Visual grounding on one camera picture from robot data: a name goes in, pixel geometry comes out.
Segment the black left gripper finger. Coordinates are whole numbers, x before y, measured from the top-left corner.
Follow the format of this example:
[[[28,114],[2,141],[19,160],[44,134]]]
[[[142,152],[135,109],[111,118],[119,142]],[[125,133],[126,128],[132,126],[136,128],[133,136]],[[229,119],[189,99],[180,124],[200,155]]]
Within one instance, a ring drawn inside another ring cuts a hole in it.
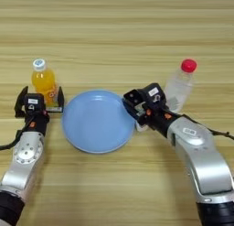
[[[62,88],[59,86],[58,88],[58,107],[64,107],[64,94]]]
[[[15,118],[23,118],[25,116],[25,112],[23,111],[24,99],[27,94],[28,87],[26,86],[17,96],[16,104],[15,104]]]

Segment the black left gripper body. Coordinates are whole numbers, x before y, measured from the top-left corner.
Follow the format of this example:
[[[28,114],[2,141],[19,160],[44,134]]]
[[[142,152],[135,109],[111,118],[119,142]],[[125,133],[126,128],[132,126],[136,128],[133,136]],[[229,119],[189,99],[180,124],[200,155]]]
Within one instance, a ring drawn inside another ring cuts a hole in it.
[[[63,113],[61,107],[26,107],[25,132],[38,132],[46,135],[47,126],[52,113]]]

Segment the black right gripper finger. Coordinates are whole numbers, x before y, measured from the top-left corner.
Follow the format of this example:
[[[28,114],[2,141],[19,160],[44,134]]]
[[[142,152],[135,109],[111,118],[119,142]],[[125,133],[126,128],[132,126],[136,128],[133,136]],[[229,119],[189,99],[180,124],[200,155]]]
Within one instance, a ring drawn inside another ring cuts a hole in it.
[[[134,95],[135,98],[151,98],[151,95],[149,94],[149,91],[146,89],[137,89]]]
[[[138,120],[143,114],[137,109],[137,106],[140,106],[140,103],[129,103],[127,101],[123,102],[124,108],[131,115],[132,118]]]

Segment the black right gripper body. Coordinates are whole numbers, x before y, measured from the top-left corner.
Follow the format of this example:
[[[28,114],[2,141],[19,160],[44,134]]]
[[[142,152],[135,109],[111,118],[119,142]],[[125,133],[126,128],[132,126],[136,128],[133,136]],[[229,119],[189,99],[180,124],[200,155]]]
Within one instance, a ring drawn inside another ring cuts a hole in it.
[[[137,122],[140,126],[147,125],[152,130],[167,137],[169,126],[181,117],[180,114],[172,113],[164,109],[142,109],[137,113]]]

